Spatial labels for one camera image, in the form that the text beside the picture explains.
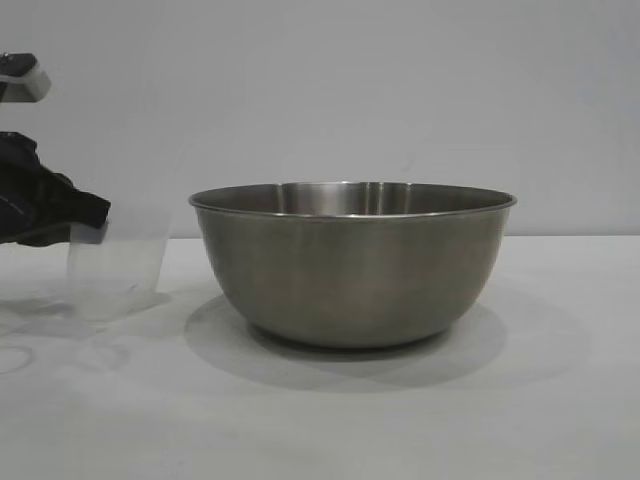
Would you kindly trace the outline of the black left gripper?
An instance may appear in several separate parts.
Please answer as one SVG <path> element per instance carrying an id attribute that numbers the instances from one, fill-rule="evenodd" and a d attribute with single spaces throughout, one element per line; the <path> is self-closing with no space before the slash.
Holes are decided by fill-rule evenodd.
<path id="1" fill-rule="evenodd" d="M 3 244 L 101 244 L 110 208 L 110 201 L 75 189 L 68 177 L 46 168 L 34 140 L 1 133 Z"/>

